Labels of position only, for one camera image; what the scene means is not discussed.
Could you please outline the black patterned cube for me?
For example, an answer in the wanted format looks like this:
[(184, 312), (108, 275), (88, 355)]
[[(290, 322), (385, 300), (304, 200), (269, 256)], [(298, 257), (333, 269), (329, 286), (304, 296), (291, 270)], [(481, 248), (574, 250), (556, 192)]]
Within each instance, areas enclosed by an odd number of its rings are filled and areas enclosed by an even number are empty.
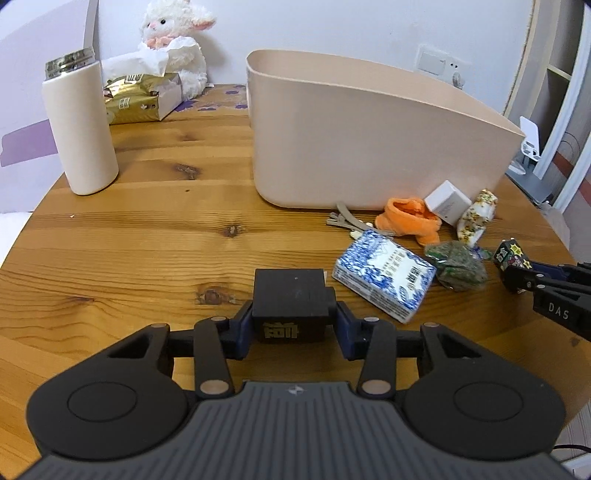
[(494, 265), (500, 270), (503, 285), (512, 293), (522, 293), (520, 277), (514, 273), (508, 273), (509, 267), (518, 267), (532, 270), (533, 265), (524, 250), (514, 239), (503, 240), (493, 255)]

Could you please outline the white floral sock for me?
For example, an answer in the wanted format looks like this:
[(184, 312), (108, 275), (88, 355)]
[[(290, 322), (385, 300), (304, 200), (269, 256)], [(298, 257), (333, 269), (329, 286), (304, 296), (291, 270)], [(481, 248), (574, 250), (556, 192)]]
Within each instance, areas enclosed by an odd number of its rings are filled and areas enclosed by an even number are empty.
[(458, 240), (469, 248), (475, 247), (487, 225), (494, 219), (497, 204), (497, 196), (492, 191), (483, 189), (458, 221)]

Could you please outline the green snack packet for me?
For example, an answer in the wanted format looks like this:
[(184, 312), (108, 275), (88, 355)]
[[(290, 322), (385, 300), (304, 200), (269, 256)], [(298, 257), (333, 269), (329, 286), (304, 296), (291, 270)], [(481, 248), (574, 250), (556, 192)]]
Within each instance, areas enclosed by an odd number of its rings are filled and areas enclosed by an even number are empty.
[(438, 281), (456, 292), (483, 288), (488, 274), (483, 261), (460, 241), (424, 248), (426, 260), (435, 267)]

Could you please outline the blue white tissue packet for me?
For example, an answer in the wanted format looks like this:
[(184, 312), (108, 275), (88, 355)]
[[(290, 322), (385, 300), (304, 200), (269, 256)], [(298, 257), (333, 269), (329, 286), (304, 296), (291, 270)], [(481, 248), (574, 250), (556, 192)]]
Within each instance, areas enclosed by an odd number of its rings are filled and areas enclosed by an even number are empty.
[(436, 276), (428, 261), (375, 232), (366, 231), (335, 261), (332, 278), (407, 324)]

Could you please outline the white charger cube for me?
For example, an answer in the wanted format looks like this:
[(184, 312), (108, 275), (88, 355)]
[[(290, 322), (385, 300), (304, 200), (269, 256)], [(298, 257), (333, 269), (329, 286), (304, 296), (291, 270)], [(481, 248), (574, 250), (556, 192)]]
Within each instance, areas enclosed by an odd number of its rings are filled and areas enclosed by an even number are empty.
[(465, 211), (472, 205), (472, 200), (449, 180), (444, 181), (430, 193), (424, 202), (432, 213), (452, 226), (458, 223)]

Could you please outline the black box with yellow label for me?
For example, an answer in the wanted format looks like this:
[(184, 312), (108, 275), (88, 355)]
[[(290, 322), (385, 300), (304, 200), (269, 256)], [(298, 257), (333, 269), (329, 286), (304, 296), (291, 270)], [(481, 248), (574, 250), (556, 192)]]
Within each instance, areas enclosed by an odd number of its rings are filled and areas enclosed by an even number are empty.
[(259, 269), (254, 273), (250, 327), (261, 342), (322, 341), (335, 310), (335, 289), (325, 284), (322, 269)]

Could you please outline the grey hair clip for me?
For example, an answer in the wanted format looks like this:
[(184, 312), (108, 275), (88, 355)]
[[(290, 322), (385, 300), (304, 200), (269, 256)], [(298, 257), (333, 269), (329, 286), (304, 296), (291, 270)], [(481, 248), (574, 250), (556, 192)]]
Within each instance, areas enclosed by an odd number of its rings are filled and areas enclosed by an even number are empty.
[(337, 210), (329, 214), (329, 218), (325, 220), (325, 224), (332, 227), (348, 229), (351, 232), (365, 232), (374, 230), (372, 224), (365, 223), (356, 218), (344, 202), (338, 202), (335, 206)]

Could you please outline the grey laptop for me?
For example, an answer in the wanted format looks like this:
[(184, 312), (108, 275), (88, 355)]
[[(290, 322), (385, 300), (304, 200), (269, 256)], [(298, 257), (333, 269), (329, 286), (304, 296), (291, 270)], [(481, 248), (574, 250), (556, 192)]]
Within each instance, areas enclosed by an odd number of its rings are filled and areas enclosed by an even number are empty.
[(524, 193), (536, 206), (551, 199), (552, 190), (534, 173), (527, 163), (529, 157), (521, 160), (515, 158), (509, 165), (506, 176)]

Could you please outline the white phone stand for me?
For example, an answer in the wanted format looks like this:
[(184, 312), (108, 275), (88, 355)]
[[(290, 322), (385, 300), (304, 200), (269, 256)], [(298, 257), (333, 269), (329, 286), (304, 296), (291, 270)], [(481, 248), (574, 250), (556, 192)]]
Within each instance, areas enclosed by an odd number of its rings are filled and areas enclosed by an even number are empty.
[(535, 122), (524, 116), (520, 117), (520, 129), (525, 134), (525, 138), (508, 171), (518, 176), (525, 176), (537, 166), (541, 158), (539, 129)]

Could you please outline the beige plastic storage bin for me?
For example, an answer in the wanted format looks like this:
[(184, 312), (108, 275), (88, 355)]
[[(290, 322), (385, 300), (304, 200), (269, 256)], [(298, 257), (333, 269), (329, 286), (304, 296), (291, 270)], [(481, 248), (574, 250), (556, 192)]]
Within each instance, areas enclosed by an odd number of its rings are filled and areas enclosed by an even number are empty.
[(524, 140), (508, 118), (431, 77), (293, 50), (246, 57), (252, 174), (267, 202), (378, 210), (444, 182), (494, 189)]

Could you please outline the gold tissue pack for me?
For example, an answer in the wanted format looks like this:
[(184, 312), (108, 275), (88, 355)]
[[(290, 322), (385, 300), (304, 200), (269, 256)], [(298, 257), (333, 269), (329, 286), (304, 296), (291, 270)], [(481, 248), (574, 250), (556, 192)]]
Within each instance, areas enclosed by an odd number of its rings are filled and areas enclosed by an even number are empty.
[(167, 50), (145, 46), (101, 61), (110, 125), (161, 121), (181, 103), (181, 82), (168, 62)]

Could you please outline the white thermos bottle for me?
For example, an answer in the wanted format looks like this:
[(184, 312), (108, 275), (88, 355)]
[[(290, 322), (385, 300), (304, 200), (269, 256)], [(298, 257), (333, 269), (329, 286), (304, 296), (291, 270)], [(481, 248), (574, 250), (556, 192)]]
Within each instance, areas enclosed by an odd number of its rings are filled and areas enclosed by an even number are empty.
[(94, 50), (87, 47), (48, 61), (42, 98), (71, 191), (86, 196), (108, 187), (119, 166)]

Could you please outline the white plush lamb toy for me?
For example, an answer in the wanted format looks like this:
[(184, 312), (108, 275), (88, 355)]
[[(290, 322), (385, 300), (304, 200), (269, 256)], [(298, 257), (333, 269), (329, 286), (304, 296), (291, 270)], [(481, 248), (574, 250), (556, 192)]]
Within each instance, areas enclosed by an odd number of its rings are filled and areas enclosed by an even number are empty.
[(179, 76), (182, 101), (205, 89), (207, 66), (197, 34), (211, 29), (216, 19), (204, 6), (189, 0), (150, 1), (141, 24), (141, 47), (167, 54), (166, 73)]

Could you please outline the white wall switch socket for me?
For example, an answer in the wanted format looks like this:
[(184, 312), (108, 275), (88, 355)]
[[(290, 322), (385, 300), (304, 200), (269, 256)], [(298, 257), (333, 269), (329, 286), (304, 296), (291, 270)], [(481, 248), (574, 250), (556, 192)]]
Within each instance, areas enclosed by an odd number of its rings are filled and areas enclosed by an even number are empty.
[(419, 47), (414, 70), (463, 90), (471, 65), (451, 54), (422, 44)]

